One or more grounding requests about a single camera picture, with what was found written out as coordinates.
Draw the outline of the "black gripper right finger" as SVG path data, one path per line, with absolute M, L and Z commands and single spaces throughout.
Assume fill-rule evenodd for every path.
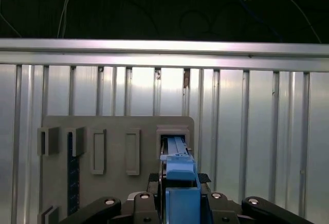
M 246 197 L 241 203 L 229 200 L 223 193 L 211 192 L 207 174 L 199 173 L 201 183 L 201 223 L 310 223 L 261 197 Z

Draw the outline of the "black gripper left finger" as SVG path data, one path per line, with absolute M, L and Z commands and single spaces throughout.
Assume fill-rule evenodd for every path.
M 102 197 L 59 223 L 161 223 L 159 174 L 151 173 L 146 192 L 133 192 L 125 202 Z

